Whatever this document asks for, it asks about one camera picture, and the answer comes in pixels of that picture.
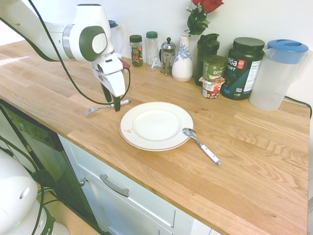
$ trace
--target dishwasher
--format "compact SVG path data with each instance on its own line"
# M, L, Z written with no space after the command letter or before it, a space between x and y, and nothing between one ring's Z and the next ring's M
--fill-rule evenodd
M32 117L0 100L0 109L26 147L38 169L47 173L45 185L52 188L57 198L78 216L98 230L89 203L68 161L60 139L54 131Z

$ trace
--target spoon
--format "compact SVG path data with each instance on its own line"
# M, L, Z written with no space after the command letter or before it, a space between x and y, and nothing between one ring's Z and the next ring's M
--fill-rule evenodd
M211 152L210 149L208 149L203 143L201 143L198 139L197 139L197 134L193 129L190 128L183 128L182 132L186 135L189 136L191 138L193 138L197 144L199 145L199 147L206 153L206 155L215 162L216 165L221 165L221 161L214 155L214 153Z

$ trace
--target plastic pitcher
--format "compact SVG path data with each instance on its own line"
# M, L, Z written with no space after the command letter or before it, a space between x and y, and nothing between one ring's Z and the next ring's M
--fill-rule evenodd
M114 51L119 58L122 57L121 52L125 44L124 31L115 21L109 20L111 28L111 37Z
M273 40L264 48L250 103L259 109L277 110L293 81L309 48L293 40Z

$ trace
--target fork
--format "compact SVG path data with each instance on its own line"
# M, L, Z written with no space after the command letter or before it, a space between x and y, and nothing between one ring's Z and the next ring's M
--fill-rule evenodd
M125 99L121 101L121 105L123 104L128 104L130 103L132 100L130 99ZM91 114L94 111L97 111L99 109L107 109L107 108L113 108L114 104L108 104L107 106L103 106L103 107L91 107L89 108L85 113L84 113L84 118L87 117L89 114Z

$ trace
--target blue floral vase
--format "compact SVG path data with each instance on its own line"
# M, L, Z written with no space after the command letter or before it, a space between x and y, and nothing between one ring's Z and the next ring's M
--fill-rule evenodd
M187 33L179 36L179 51L172 67L172 76L179 82L187 82L192 77L193 65L189 43L190 37Z

